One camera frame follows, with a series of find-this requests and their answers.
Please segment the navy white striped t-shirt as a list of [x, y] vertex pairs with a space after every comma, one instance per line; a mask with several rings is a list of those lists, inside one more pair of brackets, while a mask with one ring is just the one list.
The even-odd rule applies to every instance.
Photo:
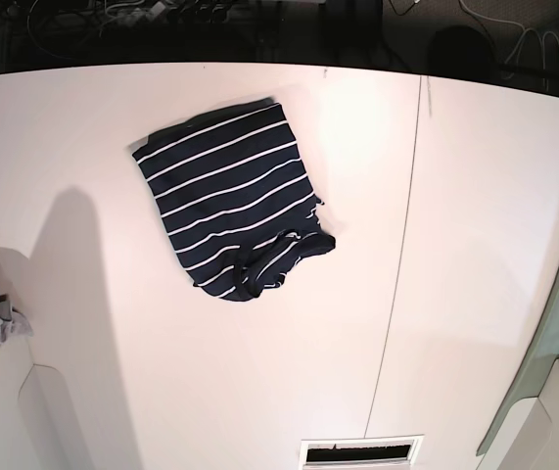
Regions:
[[335, 238], [280, 103], [266, 98], [158, 130], [132, 154], [195, 287], [230, 302], [283, 285]]

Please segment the white bin left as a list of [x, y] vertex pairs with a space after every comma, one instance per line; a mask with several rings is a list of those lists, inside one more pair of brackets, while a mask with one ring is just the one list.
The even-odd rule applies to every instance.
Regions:
[[25, 337], [0, 345], [0, 469], [92, 469], [67, 382]]

